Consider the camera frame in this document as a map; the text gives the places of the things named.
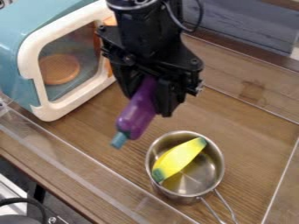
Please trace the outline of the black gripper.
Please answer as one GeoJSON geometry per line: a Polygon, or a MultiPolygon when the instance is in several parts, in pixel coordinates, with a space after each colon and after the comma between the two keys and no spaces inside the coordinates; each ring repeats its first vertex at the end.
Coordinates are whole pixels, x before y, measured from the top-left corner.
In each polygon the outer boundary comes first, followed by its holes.
{"type": "Polygon", "coordinates": [[[202,59],[183,43],[180,5],[111,5],[115,25],[102,25],[96,34],[103,55],[124,96],[131,99],[144,77],[156,79],[155,105],[163,117],[171,117],[186,95],[196,95],[202,84],[202,59]]]}

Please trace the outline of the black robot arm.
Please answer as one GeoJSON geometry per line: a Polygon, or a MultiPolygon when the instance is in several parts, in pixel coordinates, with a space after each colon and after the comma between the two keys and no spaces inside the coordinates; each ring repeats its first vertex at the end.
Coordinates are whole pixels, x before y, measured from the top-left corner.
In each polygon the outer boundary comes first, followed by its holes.
{"type": "Polygon", "coordinates": [[[154,106],[170,117],[187,95],[200,92],[203,61],[186,46],[183,0],[107,0],[115,25],[102,25],[102,53],[126,97],[132,97],[150,75],[156,79],[154,106]]]}

